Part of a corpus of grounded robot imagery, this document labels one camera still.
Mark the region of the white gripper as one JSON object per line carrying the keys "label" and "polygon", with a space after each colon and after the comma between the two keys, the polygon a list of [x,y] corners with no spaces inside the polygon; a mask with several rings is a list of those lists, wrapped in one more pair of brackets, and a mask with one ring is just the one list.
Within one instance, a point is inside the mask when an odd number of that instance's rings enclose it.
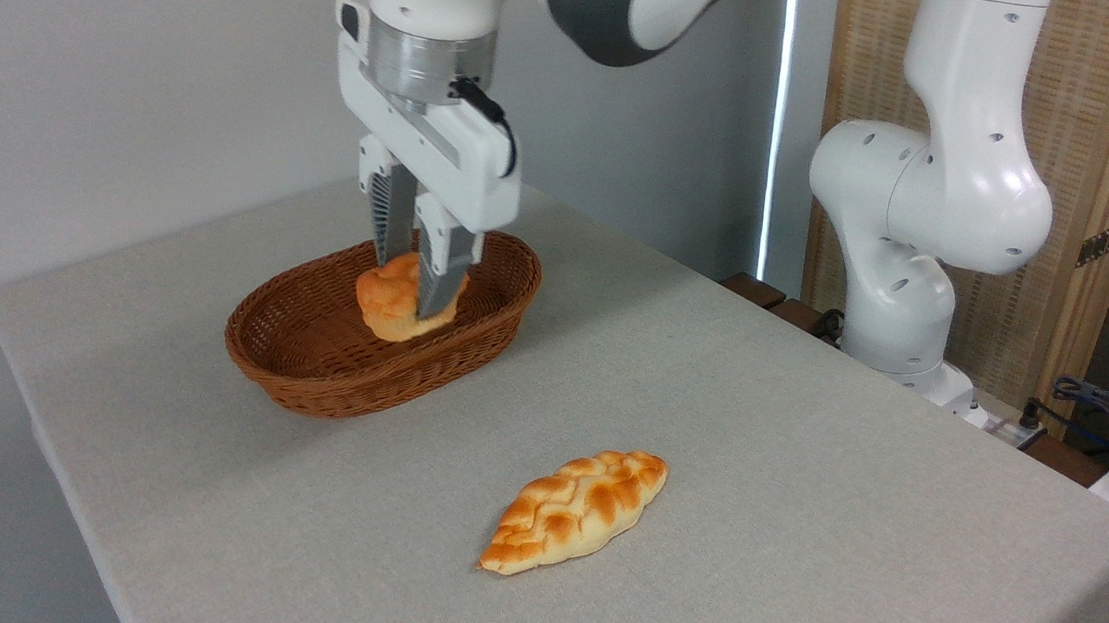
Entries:
{"label": "white gripper", "polygon": [[[366,71],[369,8],[358,0],[336,4],[342,98],[373,134],[360,140],[357,175],[370,204],[376,264],[384,267],[411,251],[416,208],[417,317],[429,319],[450,305],[468,268],[482,261],[485,235],[478,232],[503,228],[518,216],[520,172],[505,175],[510,140],[472,104],[417,113],[381,91]],[[417,200],[413,173],[431,191]]]}

